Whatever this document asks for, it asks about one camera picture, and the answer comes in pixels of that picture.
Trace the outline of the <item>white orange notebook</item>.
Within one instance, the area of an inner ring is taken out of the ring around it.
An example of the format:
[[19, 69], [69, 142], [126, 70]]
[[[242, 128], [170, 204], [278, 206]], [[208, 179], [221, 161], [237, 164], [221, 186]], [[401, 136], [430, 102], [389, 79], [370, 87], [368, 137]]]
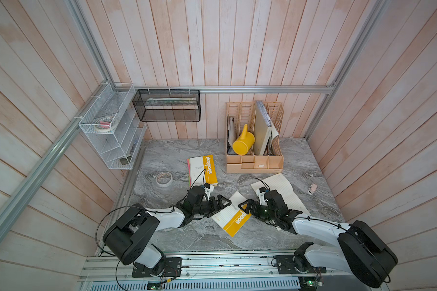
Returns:
[[214, 165], [213, 155], [205, 155], [189, 158], [189, 186], [202, 186], [206, 183], [217, 186], [217, 173]]
[[236, 192], [229, 200], [232, 204], [213, 215], [212, 219], [233, 238], [250, 219], [251, 214], [246, 214], [239, 208], [239, 204], [245, 201], [245, 197], [240, 192]]

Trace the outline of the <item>cream notebook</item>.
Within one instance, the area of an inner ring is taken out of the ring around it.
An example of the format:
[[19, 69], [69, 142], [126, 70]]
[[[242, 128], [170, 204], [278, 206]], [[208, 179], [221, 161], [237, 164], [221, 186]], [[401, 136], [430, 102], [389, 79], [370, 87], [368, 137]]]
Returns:
[[289, 180], [287, 180], [281, 173], [265, 178], [264, 180], [259, 179], [258, 182], [251, 184], [251, 187], [255, 193], [260, 187], [266, 187], [268, 190], [277, 190], [283, 196], [285, 203], [290, 209], [300, 210], [306, 215], [310, 214], [301, 199], [294, 193]]

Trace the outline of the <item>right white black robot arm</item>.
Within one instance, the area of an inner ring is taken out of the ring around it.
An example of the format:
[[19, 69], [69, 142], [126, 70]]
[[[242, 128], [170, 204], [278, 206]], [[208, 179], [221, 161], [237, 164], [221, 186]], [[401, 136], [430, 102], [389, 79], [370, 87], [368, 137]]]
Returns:
[[312, 217], [289, 208], [276, 190], [263, 190], [259, 201], [246, 200], [239, 209], [270, 226], [326, 243], [305, 242], [292, 256], [278, 256], [281, 274], [321, 274], [323, 269], [334, 269], [354, 275], [371, 288], [391, 282], [398, 258], [363, 221], [347, 224]]

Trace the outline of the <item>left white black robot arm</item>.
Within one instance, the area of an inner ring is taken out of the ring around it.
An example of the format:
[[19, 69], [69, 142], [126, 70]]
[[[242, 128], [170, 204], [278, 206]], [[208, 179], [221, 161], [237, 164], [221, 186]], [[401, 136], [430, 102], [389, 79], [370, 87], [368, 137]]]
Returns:
[[166, 255], [150, 243], [155, 232], [181, 228], [194, 220], [210, 218], [232, 205], [231, 200], [211, 196], [212, 185], [192, 186], [185, 197], [168, 209], [147, 209], [136, 203], [110, 226], [103, 243], [125, 266], [133, 264], [133, 275], [170, 276], [181, 273], [181, 258], [169, 261]]

